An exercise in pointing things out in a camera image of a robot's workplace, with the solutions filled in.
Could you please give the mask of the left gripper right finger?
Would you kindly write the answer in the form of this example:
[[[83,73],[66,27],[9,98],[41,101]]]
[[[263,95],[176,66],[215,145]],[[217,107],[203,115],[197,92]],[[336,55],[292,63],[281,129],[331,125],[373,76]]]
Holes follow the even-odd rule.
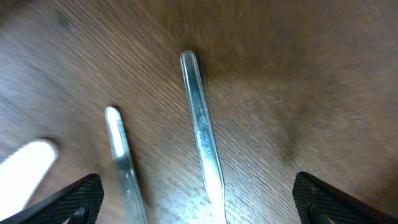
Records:
[[[297,173],[292,194],[302,223],[397,223],[308,172]]]

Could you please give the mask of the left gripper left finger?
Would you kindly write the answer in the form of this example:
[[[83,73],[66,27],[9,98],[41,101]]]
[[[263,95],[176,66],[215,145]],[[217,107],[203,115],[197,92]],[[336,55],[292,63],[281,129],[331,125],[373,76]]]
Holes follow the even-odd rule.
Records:
[[[95,223],[103,198],[100,176],[89,174],[2,223]]]

